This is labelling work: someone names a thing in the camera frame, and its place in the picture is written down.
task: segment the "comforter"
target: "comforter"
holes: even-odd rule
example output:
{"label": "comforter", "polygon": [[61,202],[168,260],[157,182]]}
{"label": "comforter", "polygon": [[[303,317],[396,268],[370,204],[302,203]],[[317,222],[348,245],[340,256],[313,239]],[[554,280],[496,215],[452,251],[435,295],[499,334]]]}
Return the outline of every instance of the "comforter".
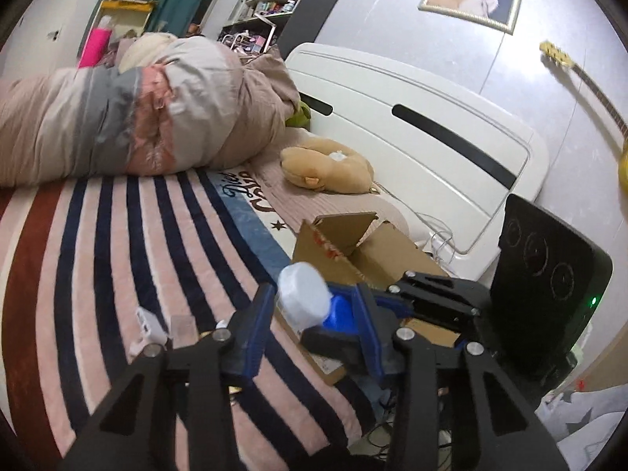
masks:
{"label": "comforter", "polygon": [[59,69],[0,87],[0,186],[97,174],[231,168],[261,151],[298,107],[278,51],[243,66],[204,37],[122,74]]}

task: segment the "beige plush toy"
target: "beige plush toy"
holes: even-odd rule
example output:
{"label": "beige plush toy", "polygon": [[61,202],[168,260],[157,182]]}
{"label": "beige plush toy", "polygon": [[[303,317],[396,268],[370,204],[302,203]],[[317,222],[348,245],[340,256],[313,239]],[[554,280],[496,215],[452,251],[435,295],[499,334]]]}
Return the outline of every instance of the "beige plush toy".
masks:
{"label": "beige plush toy", "polygon": [[327,138],[283,149],[281,169],[295,186],[318,192],[368,193],[373,185],[373,168],[366,158]]}

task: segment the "guitar neck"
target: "guitar neck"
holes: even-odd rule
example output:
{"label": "guitar neck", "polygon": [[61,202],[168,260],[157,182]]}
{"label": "guitar neck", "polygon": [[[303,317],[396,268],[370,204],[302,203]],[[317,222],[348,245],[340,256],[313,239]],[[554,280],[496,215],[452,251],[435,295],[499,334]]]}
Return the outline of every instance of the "guitar neck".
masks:
{"label": "guitar neck", "polygon": [[594,80],[592,80],[589,75],[584,71],[582,67],[577,64],[574,64],[572,70],[579,75],[582,81],[585,82],[586,86],[588,86],[591,91],[595,94],[595,96],[600,100],[602,105],[607,109],[610,116],[613,118],[619,130],[624,135],[624,140],[628,141],[628,125],[624,122],[624,119],[619,114],[619,111],[613,106],[613,103],[608,100],[608,97],[604,95],[604,92],[600,90],[600,87],[597,86]]}

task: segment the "white charger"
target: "white charger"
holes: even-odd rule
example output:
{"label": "white charger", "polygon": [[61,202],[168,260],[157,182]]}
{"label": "white charger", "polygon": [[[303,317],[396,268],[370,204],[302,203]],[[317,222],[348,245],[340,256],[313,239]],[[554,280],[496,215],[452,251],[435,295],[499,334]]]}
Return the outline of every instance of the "white charger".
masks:
{"label": "white charger", "polygon": [[135,311],[135,316],[137,317],[137,323],[139,323],[141,338],[131,343],[129,350],[131,357],[136,357],[149,343],[158,343],[165,346],[168,341],[168,333],[163,330],[156,315],[145,308],[139,307]]}

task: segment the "electric guitar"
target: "electric guitar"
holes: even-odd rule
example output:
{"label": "electric guitar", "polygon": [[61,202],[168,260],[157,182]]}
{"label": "electric guitar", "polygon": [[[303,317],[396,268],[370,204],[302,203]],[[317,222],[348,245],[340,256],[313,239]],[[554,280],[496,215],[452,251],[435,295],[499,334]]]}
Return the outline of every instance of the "electric guitar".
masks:
{"label": "electric guitar", "polygon": [[588,74],[580,67],[576,62],[574,62],[570,56],[558,49],[551,42],[542,42],[540,45],[540,49],[545,53],[549,58],[551,58],[558,65],[561,65],[567,69],[571,69],[574,71],[582,81],[588,86],[592,92],[596,95],[602,105],[608,110],[610,116],[613,118],[619,130],[622,132],[624,136],[624,153],[622,158],[619,160],[619,183],[623,188],[624,192],[628,195],[628,124],[624,121],[622,116],[619,114],[615,106],[608,100],[608,98],[604,95],[604,92],[600,90],[600,87],[597,86],[594,80],[592,80]]}

